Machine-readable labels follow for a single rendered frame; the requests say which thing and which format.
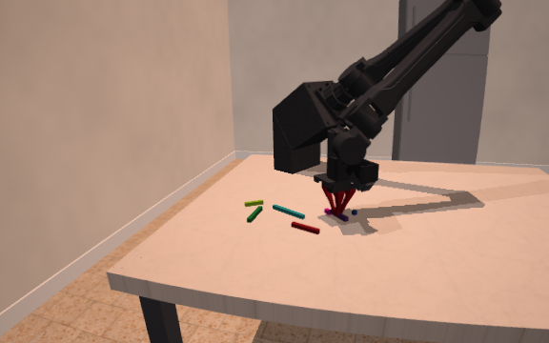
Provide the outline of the turquoise rod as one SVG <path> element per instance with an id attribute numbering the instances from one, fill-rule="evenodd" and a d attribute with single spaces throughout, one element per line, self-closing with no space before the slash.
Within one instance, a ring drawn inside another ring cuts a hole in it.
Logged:
<path id="1" fill-rule="evenodd" d="M 293 210 L 290 210 L 290 209 L 287 209 L 287 208 L 278 206 L 278 205 L 276 205 L 276 204 L 273 205 L 273 209 L 274 209 L 274 210 L 277 210 L 277 211 L 279 211 L 279 212 L 287 213 L 288 215 L 291 215 L 291 216 L 294 216 L 294 217 L 297 217 L 297 218 L 300 218 L 300 219 L 304 219 L 304 218 L 305 218 L 305 214 L 303 214 L 303 213 L 296 212 L 296 211 L 293 211 Z"/>

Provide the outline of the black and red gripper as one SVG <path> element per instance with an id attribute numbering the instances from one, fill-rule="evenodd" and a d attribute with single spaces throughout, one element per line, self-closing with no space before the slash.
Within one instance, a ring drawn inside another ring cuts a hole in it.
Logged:
<path id="1" fill-rule="evenodd" d="M 351 179 L 335 182 L 328 178 L 328 156 L 337 157 L 335 154 L 327 152 L 327 172 L 314 175 L 314 181 L 316 183 L 321 182 L 321 188 L 330 203 L 333 215 L 338 216 L 339 212 L 343 213 L 347 204 L 355 194 L 356 187 L 352 184 Z M 335 203 L 332 194 L 335 196 Z"/>

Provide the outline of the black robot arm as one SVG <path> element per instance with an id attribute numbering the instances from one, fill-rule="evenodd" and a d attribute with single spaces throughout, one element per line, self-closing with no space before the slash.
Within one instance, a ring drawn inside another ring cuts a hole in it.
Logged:
<path id="1" fill-rule="evenodd" d="M 381 132 L 403 95 L 466 31 L 487 30 L 500 17 L 501 5 L 499 0 L 445 0 L 382 53 L 348 67 L 338 77 L 342 86 L 325 82 L 314 90 L 334 120 L 349 128 L 328 130 L 327 152 L 340 158 L 328 156 L 329 179 L 351 179 L 361 192 L 373 187 L 379 164 L 364 159 L 370 139 Z"/>

